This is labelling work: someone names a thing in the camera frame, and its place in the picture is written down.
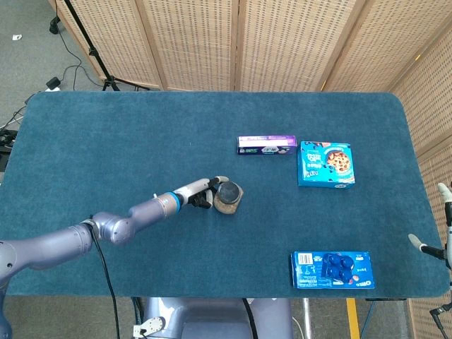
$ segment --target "blue table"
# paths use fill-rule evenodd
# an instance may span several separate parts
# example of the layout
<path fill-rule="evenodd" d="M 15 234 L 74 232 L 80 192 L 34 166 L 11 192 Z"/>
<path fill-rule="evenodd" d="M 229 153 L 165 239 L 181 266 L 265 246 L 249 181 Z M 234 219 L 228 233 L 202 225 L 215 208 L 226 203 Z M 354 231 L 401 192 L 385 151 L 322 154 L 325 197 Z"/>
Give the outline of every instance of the blue table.
<path fill-rule="evenodd" d="M 236 137 L 293 134 L 350 143 L 350 190 L 297 186 L 296 155 L 238 156 Z M 203 177 L 244 189 L 235 215 L 187 206 L 126 246 L 103 244 L 118 295 L 431 297 L 444 263 L 399 100 L 387 93 L 40 93 L 29 102 L 4 183 L 0 238 L 32 237 L 128 208 Z M 296 290 L 296 250 L 370 251 L 374 290 Z M 107 295 L 95 251 L 25 270 L 13 295 Z"/>

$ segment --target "oreo box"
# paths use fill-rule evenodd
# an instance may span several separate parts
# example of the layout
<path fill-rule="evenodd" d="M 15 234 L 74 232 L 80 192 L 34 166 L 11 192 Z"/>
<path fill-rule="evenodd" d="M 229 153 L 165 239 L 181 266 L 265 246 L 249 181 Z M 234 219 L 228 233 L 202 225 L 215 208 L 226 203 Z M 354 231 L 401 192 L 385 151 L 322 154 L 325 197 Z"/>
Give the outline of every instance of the oreo box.
<path fill-rule="evenodd" d="M 297 251 L 292 253 L 291 260 L 295 288 L 375 288 L 367 251 Z"/>
<path fill-rule="evenodd" d="M 295 136 L 239 136 L 237 154 L 291 154 L 297 149 Z"/>

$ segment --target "gray floor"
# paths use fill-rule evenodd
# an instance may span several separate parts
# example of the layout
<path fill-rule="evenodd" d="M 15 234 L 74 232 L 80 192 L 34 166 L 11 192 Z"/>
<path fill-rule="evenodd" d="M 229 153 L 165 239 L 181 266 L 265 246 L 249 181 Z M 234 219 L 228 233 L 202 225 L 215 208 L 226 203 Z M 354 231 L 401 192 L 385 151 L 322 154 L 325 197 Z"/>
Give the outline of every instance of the gray floor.
<path fill-rule="evenodd" d="M 3 0 L 0 2 L 0 126 L 6 123 L 23 101 L 45 90 L 52 77 L 61 79 L 67 66 L 77 60 L 64 49 L 58 35 L 49 33 L 54 12 L 46 0 Z M 22 34 L 12 41 L 12 34 Z M 62 32 L 69 49 L 81 51 L 66 31 Z M 91 78 L 100 83 L 83 60 Z M 62 90 L 72 90 L 74 68 L 66 72 Z M 133 90 L 120 85 L 122 90 Z M 76 89 L 99 90 L 80 70 Z M 363 326 L 370 303 L 357 301 L 359 325 Z M 302 324 L 299 300 L 292 302 L 294 316 Z M 109 297 L 8 297 L 5 312 L 15 331 L 15 338 L 114 338 L 112 302 Z M 344 299 L 312 299 L 311 315 L 314 338 L 350 336 Z M 119 298 L 119 317 L 123 338 L 130 338 L 133 309 L 129 298 Z M 295 337 L 301 338 L 294 327 Z M 412 338 L 405 302 L 379 302 L 369 323 L 366 338 Z"/>

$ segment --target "cookie box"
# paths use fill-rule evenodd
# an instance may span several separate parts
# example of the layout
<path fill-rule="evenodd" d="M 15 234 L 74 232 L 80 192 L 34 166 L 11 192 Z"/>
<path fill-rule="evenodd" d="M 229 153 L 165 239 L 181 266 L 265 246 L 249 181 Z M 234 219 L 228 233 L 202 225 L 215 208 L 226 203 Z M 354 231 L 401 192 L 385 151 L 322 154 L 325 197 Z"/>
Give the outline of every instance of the cookie box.
<path fill-rule="evenodd" d="M 291 255 L 291 262 L 295 288 L 375 288 L 367 251 L 296 251 Z"/>
<path fill-rule="evenodd" d="M 300 141 L 298 186 L 349 189 L 353 184 L 352 149 L 348 143 Z"/>
<path fill-rule="evenodd" d="M 240 136 L 237 138 L 237 154 L 291 154 L 297 149 L 295 136 Z"/>

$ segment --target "woven panel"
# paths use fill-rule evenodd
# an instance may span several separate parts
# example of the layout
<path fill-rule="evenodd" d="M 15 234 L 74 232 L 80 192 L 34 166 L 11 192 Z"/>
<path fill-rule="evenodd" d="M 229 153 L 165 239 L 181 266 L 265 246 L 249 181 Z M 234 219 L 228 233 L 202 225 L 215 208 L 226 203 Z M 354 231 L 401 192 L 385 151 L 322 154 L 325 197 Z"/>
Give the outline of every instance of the woven panel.
<path fill-rule="evenodd" d="M 452 145 L 439 151 L 424 162 L 421 162 L 419 167 L 436 220 L 436 226 L 438 227 L 441 240 L 444 243 L 446 241 L 446 216 L 444 215 L 444 203 L 441 200 L 436 185 L 439 182 L 449 185 L 452 181 Z M 433 322 L 429 310 L 435 309 L 442 304 L 448 304 L 450 301 L 450 293 L 440 298 L 410 300 L 413 331 L 417 339 L 443 338 L 436 324 Z M 441 321 L 446 332 L 452 333 L 452 314 L 442 314 Z"/>
<path fill-rule="evenodd" d="M 143 5 L 168 88 L 230 89 L 233 0 L 143 0 Z"/>
<path fill-rule="evenodd" d="M 355 1 L 247 0 L 240 90 L 315 90 Z"/>
<path fill-rule="evenodd" d="M 375 1 L 326 89 L 387 90 L 451 13 L 450 0 Z"/>
<path fill-rule="evenodd" d="M 63 0 L 57 0 L 58 13 L 63 14 L 77 39 L 88 53 L 88 44 Z M 133 0 L 77 0 L 71 2 L 97 48 L 109 73 L 117 78 L 157 87 L 157 69 L 149 52 L 146 36 L 136 15 Z M 103 75 L 97 62 L 97 72 Z"/>
<path fill-rule="evenodd" d="M 416 150 L 452 130 L 452 31 L 398 84 Z"/>

